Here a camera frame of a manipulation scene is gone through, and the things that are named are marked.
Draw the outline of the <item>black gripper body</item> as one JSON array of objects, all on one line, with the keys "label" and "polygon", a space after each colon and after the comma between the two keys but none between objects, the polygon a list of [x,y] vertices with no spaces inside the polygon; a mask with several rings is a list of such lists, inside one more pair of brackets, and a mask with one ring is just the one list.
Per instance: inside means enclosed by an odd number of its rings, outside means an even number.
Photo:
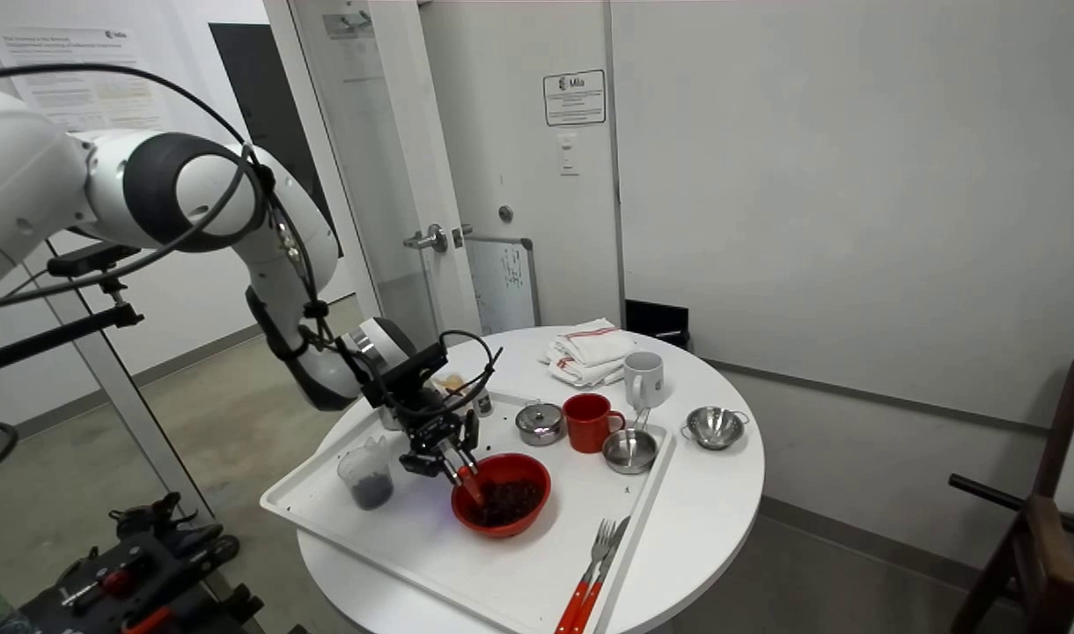
[{"label": "black gripper body", "polygon": [[449,476],[437,444],[462,444],[471,458],[478,446],[478,411],[491,371],[471,379],[445,383],[449,345],[435,340],[428,349],[406,340],[381,340],[370,352],[370,378],[364,395],[381,410],[409,439],[401,467],[417,476]]}]

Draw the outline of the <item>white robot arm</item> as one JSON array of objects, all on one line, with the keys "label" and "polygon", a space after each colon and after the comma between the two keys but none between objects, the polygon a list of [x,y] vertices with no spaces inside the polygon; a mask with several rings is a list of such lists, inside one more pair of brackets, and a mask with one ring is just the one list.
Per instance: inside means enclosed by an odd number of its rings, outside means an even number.
[{"label": "white robot arm", "polygon": [[0,90],[0,309],[77,284],[112,284],[170,255],[234,249],[247,306],[314,404],[364,398],[406,435],[399,462],[462,487],[474,467],[471,387],[435,378],[449,345],[417,345],[370,318],[356,340],[328,332],[339,241],[295,177],[257,144],[182,130],[68,130]]}]

